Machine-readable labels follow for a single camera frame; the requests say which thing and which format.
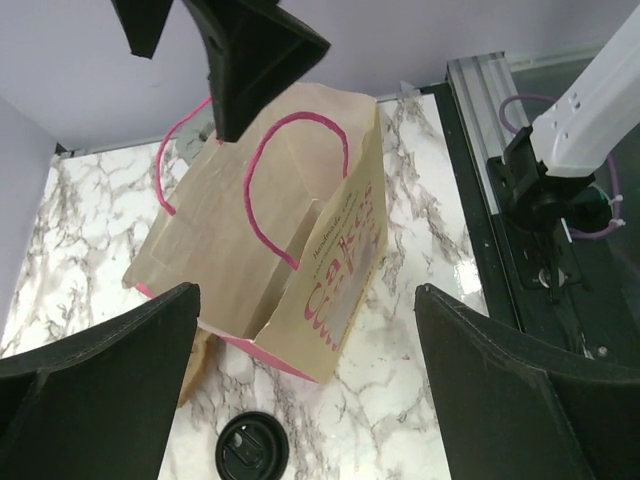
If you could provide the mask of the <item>pink beige paper bag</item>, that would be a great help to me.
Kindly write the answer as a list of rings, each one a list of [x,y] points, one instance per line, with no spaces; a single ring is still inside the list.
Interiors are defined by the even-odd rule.
[[[324,383],[386,246],[376,100],[297,83],[237,142],[205,144],[123,283],[195,283],[201,328]]]

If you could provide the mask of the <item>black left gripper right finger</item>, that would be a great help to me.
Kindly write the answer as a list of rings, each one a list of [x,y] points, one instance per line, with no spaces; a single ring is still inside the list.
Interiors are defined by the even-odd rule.
[[[638,369],[556,348],[432,284],[414,311],[452,478],[638,478]]]

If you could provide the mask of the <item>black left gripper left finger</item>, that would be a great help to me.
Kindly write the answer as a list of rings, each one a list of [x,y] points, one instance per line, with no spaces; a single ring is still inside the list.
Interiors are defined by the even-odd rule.
[[[183,283],[2,359],[2,478],[157,478],[199,312],[199,287]]]

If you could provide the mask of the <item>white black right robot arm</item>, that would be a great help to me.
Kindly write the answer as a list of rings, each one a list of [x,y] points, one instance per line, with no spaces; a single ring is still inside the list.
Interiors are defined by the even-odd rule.
[[[207,51],[215,139],[236,144],[261,112],[316,66],[329,42],[276,1],[189,1]],[[633,12],[572,86],[521,129],[548,179],[593,174],[639,123],[639,14]]]

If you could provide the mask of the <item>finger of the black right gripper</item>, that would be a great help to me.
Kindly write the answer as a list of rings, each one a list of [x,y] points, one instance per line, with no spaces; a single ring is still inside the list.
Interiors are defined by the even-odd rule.
[[[264,0],[185,3],[204,42],[217,138],[236,142],[278,95],[317,65],[330,43]]]
[[[131,54],[151,59],[166,24],[172,0],[112,0]]]

